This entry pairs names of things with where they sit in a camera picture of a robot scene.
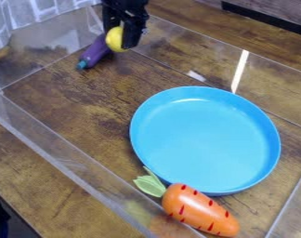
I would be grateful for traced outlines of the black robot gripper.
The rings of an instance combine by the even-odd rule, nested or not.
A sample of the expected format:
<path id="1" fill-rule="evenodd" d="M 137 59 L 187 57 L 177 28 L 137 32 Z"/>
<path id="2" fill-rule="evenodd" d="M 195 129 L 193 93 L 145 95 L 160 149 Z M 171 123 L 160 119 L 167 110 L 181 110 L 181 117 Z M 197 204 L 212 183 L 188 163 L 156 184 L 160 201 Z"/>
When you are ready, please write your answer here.
<path id="1" fill-rule="evenodd" d="M 147 29 L 148 0 L 100 0 L 103 29 L 107 33 L 123 21 L 121 48 L 133 48 Z"/>

